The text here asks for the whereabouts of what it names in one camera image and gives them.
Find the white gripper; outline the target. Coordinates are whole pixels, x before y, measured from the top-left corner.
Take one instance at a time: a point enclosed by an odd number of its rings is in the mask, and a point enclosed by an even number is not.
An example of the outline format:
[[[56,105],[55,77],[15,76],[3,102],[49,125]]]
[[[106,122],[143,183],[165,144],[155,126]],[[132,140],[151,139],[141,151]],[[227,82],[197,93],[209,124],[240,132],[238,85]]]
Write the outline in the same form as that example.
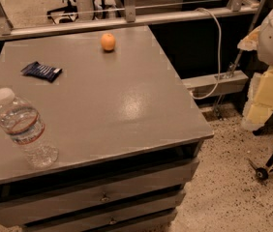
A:
[[[256,131],[273,114],[273,9],[260,27],[251,31],[237,47],[245,51],[258,49],[258,59],[270,66],[264,73],[254,73],[242,113],[241,127]]]

